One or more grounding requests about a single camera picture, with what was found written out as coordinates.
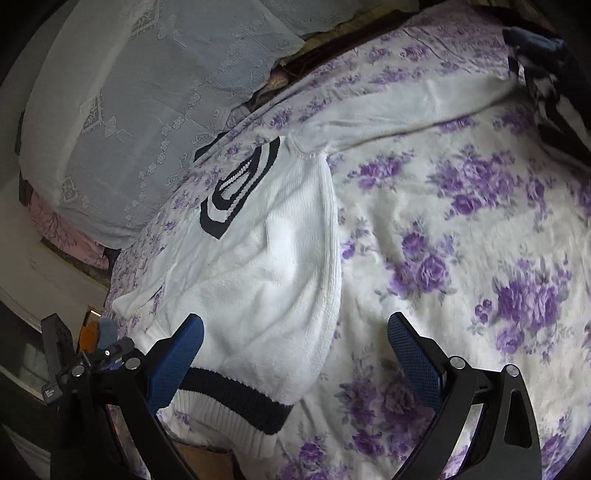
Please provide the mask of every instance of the blue gripper pad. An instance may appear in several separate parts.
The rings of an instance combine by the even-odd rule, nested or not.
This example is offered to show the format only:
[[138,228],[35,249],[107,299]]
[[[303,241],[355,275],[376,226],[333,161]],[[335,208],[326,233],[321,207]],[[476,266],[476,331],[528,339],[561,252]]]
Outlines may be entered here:
[[443,405],[443,381],[419,341],[419,335],[401,313],[394,313],[390,317],[388,342],[423,403],[437,414]]
[[204,334],[202,319],[192,313],[171,338],[159,340],[152,347],[152,349],[157,348],[160,342],[166,342],[168,347],[162,353],[162,360],[148,378],[146,403],[152,415],[156,415],[160,408],[168,407],[172,402],[174,394],[203,344]]

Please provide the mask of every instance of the floral bedsheet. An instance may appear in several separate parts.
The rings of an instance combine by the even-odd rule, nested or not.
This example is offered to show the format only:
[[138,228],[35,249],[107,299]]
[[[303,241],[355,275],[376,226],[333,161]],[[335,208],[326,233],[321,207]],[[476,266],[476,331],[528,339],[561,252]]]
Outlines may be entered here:
[[[344,98],[459,70],[507,75],[501,26],[457,1],[317,69],[200,160],[119,257],[107,307],[135,288],[180,219],[257,145]],[[548,156],[520,93],[472,116],[359,145],[329,165],[343,273],[333,345],[275,455],[252,460],[236,452],[245,476],[392,478],[433,416],[387,342],[387,320],[402,311],[448,355],[477,368],[519,366],[544,479],[554,478],[591,424],[589,172]],[[133,319],[118,319],[119,334],[148,325],[160,296]],[[478,413],[474,407],[443,477],[459,467]],[[231,448],[171,407],[158,416],[184,442]]]

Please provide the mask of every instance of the pink fabric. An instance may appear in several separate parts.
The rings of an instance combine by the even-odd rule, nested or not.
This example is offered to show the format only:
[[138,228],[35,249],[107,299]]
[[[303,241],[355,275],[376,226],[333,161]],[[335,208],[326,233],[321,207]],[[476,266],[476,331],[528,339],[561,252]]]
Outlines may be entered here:
[[37,231],[61,251],[87,265],[108,270],[109,260],[103,255],[105,247],[76,230],[53,212],[37,192],[33,192],[31,196],[29,215]]

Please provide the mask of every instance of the black hem stripe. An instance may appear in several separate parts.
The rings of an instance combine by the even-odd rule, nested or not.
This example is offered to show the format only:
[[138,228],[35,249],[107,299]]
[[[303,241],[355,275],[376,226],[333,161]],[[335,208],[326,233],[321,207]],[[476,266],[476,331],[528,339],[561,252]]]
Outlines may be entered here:
[[201,393],[234,411],[265,435],[283,427],[293,405],[271,400],[254,388],[203,368],[189,368],[179,390]]

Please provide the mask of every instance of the silver screw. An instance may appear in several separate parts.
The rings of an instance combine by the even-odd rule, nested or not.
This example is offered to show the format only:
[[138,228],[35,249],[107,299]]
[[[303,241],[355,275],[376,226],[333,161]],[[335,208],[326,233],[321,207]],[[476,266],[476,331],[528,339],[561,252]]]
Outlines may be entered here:
[[519,368],[517,368],[515,365],[507,365],[507,373],[512,377],[518,377]]
[[449,362],[452,365],[452,367],[457,370],[461,370],[466,366],[466,361],[459,356],[453,356]]
[[134,356],[125,362],[125,368],[127,370],[135,370],[141,365],[141,363],[141,360]]
[[74,377],[80,377],[80,376],[82,376],[83,373],[84,373],[84,367],[82,365],[76,365],[72,369],[72,376],[74,376]]

